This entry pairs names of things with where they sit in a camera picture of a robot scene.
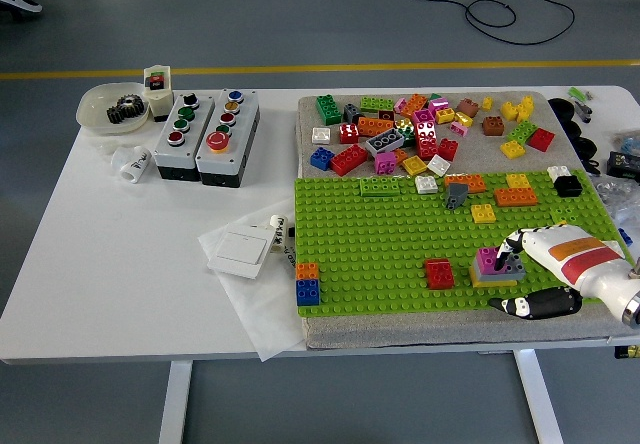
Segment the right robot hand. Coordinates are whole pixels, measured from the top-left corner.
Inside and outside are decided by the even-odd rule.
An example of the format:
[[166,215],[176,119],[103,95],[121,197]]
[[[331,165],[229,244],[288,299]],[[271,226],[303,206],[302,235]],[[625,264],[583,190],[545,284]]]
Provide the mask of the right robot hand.
[[623,324],[639,327],[639,271],[618,252],[582,228],[561,224],[519,229],[502,242],[495,270],[512,253],[526,252],[561,282],[557,287],[489,305],[526,320],[578,312],[584,298],[600,299]]

